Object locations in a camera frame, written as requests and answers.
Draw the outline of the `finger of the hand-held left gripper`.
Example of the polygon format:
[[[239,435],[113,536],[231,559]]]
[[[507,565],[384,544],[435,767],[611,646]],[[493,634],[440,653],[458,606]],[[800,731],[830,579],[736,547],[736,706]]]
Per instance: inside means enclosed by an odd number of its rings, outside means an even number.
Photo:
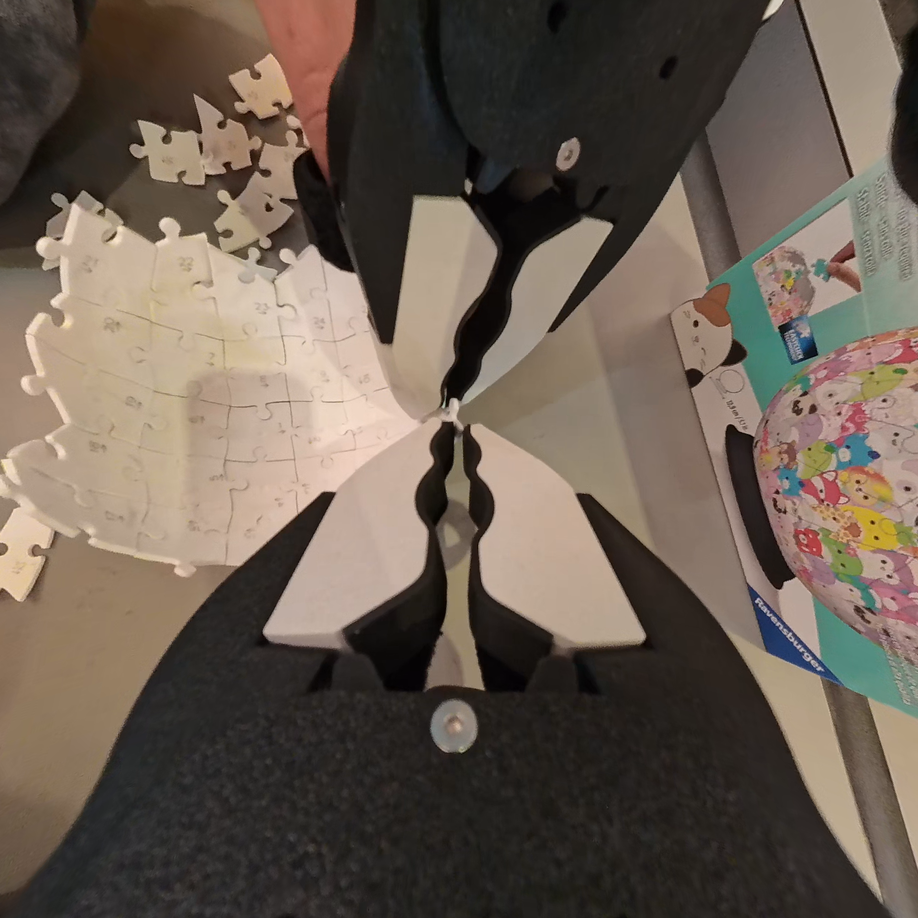
[[[439,409],[455,341],[502,251],[491,220],[459,197],[414,197],[393,340],[374,349],[401,409]]]
[[[509,318],[485,351],[460,402],[480,395],[545,338],[610,234],[609,230],[563,230],[526,255],[511,284]]]

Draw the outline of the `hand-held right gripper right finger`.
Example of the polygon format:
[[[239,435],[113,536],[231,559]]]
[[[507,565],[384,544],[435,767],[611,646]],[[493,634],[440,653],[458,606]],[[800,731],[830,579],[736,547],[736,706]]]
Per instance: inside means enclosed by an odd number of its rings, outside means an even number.
[[[469,618],[492,656],[641,645],[645,630],[578,494],[482,424],[463,434],[476,524]]]

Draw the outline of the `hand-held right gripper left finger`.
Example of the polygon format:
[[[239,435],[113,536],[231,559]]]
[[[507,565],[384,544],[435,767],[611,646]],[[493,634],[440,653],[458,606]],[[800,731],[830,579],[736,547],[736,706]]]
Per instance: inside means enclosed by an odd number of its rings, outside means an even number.
[[[267,641],[362,654],[436,641],[454,435],[451,423],[424,423],[340,485],[263,627]]]

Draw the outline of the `partly built white puzzle ball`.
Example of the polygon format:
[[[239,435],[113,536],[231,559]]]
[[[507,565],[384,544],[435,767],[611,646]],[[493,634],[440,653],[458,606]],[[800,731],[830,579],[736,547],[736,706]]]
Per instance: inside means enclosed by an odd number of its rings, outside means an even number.
[[[177,220],[149,240],[79,193],[37,244],[59,284],[21,385],[57,425],[2,456],[43,534],[189,576],[236,567],[323,492],[418,430],[373,350],[354,274],[308,244],[281,269]]]

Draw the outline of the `pile of loose puzzle pieces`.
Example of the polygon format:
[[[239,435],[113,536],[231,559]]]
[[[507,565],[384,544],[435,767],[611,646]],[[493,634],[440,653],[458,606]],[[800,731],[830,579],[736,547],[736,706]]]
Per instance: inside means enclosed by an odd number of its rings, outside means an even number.
[[[140,141],[130,145],[130,153],[145,162],[150,178],[160,183],[203,187],[210,178],[246,173],[247,181],[237,193],[224,187],[218,190],[221,212],[214,221],[214,232],[227,253],[254,246],[266,251],[273,236],[292,218],[295,165],[311,152],[311,146],[293,112],[283,68],[272,52],[230,74],[228,82],[236,95],[236,114],[284,124],[281,140],[265,140],[216,105],[193,95],[198,117],[195,131],[137,120]]]

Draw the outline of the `colourful puzzle ball box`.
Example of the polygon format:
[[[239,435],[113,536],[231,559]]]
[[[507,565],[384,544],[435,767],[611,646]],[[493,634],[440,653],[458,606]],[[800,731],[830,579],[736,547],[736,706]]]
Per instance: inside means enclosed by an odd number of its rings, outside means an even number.
[[[916,256],[887,153],[670,315],[765,650],[912,717]]]

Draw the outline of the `person's left hand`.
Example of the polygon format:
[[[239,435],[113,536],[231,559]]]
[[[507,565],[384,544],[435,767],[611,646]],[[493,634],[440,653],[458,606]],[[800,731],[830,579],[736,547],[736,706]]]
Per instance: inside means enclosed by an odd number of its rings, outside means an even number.
[[[273,55],[284,71],[317,166],[328,178],[331,84],[350,49],[354,1],[257,1]]]

